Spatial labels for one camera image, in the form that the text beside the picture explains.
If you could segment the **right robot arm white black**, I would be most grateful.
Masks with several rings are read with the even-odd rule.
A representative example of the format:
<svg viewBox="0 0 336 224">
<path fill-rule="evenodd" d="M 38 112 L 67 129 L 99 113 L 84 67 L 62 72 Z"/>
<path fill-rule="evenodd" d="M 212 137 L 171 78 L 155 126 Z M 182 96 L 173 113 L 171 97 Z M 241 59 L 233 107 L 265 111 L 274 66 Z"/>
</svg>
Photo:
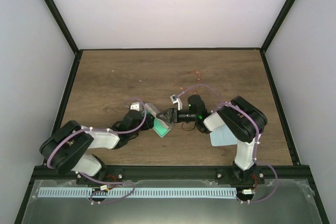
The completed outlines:
<svg viewBox="0 0 336 224">
<path fill-rule="evenodd" d="M 224 127 L 237 140 L 233 161 L 233 177 L 244 184 L 251 179 L 256 167 L 256 150 L 268 121 L 266 116 L 241 96 L 222 102 L 210 113 L 200 95 L 187 99 L 188 108 L 168 108 L 156 118 L 168 124 L 190 123 L 203 134 L 211 134 Z"/>
</svg>

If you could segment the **light blue cleaning cloth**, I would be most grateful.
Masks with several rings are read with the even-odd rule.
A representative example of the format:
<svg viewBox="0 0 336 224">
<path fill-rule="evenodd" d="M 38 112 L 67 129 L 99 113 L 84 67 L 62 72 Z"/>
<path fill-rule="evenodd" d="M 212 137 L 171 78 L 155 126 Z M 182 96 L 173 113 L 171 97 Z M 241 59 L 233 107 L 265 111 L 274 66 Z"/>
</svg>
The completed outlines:
<svg viewBox="0 0 336 224">
<path fill-rule="evenodd" d="M 214 147 L 236 145 L 238 139 L 227 125 L 223 125 L 210 133 L 211 145 Z"/>
</svg>

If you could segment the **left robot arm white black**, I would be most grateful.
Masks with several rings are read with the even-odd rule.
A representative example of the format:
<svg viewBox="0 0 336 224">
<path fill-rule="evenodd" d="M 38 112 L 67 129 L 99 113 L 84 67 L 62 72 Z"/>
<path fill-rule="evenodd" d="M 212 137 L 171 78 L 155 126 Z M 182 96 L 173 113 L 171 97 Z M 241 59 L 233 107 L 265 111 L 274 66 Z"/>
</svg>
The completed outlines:
<svg viewBox="0 0 336 224">
<path fill-rule="evenodd" d="M 120 149 L 138 137 L 141 131 L 152 129 L 153 126 L 154 117 L 137 110 L 129 110 L 123 120 L 101 131 L 91 130 L 71 120 L 44 141 L 39 151 L 47 161 L 47 167 L 57 173 L 85 173 L 95 184 L 102 184 L 107 178 L 107 170 L 103 168 L 101 160 L 87 155 L 86 151 L 96 148 Z"/>
</svg>

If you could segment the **grey glasses case green inside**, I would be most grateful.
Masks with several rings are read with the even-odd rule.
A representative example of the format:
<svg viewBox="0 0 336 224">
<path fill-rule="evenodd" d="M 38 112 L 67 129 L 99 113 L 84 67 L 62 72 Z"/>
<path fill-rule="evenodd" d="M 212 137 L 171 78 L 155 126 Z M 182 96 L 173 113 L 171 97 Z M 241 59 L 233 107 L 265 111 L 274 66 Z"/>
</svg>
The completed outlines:
<svg viewBox="0 0 336 224">
<path fill-rule="evenodd" d="M 158 136 L 165 137 L 173 128 L 173 124 L 166 123 L 161 119 L 156 118 L 156 116 L 160 113 L 160 110 L 153 103 L 146 103 L 145 108 L 154 117 L 153 130 Z"/>
</svg>

